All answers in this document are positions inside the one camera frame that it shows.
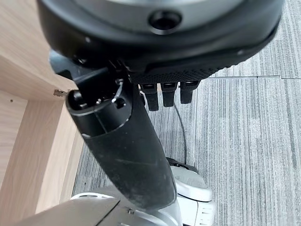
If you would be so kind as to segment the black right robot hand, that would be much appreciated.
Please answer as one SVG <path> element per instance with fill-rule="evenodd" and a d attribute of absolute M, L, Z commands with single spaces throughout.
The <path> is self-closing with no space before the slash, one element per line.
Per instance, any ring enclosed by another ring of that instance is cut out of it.
<path fill-rule="evenodd" d="M 115 187 L 140 209 L 176 200 L 147 111 L 189 104 L 203 79 L 261 51 L 281 0 L 39 0 L 55 74 L 73 81 L 66 107 Z"/>

